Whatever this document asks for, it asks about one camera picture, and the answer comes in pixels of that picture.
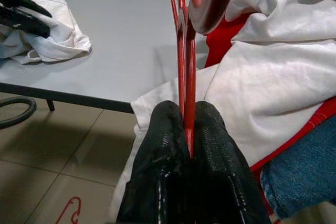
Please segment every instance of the black cable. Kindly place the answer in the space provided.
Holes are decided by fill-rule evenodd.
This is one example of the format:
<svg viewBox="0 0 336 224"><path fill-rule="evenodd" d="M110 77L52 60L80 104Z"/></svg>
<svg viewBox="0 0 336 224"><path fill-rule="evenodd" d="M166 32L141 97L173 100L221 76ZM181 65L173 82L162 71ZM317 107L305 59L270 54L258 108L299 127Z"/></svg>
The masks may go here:
<svg viewBox="0 0 336 224"><path fill-rule="evenodd" d="M14 104L14 103L24 103L28 104L29 107L26 109L25 112L21 113L20 115L10 118L10 119L5 119L0 121L0 129L4 129L10 126L13 126L15 124L18 124L20 122L23 122L24 120L28 119L31 117L31 115L34 114L36 110L36 102L32 98L28 97L12 97L4 100L0 100L0 108L6 105Z"/></svg>

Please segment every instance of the red clothes hanger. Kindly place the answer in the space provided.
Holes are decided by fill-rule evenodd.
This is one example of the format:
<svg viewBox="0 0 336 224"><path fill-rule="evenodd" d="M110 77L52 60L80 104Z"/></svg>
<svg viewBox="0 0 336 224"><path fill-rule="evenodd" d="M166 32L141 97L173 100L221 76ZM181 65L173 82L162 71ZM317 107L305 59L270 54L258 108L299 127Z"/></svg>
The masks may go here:
<svg viewBox="0 0 336 224"><path fill-rule="evenodd" d="M194 152L196 33L212 32L224 17L229 0L171 0L177 35L178 96L190 157Z"/></svg>

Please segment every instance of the table leg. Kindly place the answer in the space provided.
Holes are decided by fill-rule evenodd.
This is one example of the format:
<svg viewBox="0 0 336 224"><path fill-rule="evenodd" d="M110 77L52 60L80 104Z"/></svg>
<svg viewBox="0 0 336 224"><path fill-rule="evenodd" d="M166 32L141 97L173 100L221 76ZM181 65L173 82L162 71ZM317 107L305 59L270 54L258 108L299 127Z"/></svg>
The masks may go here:
<svg viewBox="0 0 336 224"><path fill-rule="evenodd" d="M49 110L54 111L55 110L54 102L52 100L47 100L47 103L48 103Z"/></svg>

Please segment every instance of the white garment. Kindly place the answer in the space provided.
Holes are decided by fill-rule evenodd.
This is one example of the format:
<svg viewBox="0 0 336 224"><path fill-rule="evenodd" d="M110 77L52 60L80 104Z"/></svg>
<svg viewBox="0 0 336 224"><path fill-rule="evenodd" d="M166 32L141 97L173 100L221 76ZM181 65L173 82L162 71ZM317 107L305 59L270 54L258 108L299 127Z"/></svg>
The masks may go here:
<svg viewBox="0 0 336 224"><path fill-rule="evenodd" d="M216 106L250 166L288 141L336 95L336 2L231 0L225 18L251 12L220 64L196 74L196 100ZM153 108L164 100L178 103L176 80L132 102L140 128L136 146ZM127 181L129 167L118 188ZM118 207L118 200L111 206ZM112 220L116 212L111 211Z"/></svg>
<svg viewBox="0 0 336 224"><path fill-rule="evenodd" d="M80 31L64 0L32 0L52 14L52 18L33 10L19 9L37 17L50 27L48 38L0 25L0 58L12 58L22 64L68 60L89 52L91 43Z"/></svg>

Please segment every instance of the blue jeans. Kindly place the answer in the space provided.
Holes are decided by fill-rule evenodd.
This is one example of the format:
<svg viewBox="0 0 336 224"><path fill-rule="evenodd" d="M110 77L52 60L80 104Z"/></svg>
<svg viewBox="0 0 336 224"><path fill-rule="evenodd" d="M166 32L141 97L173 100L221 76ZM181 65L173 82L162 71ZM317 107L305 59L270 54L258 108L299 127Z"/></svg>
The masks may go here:
<svg viewBox="0 0 336 224"><path fill-rule="evenodd" d="M265 165L261 186L280 219L326 200L336 202L336 116Z"/></svg>

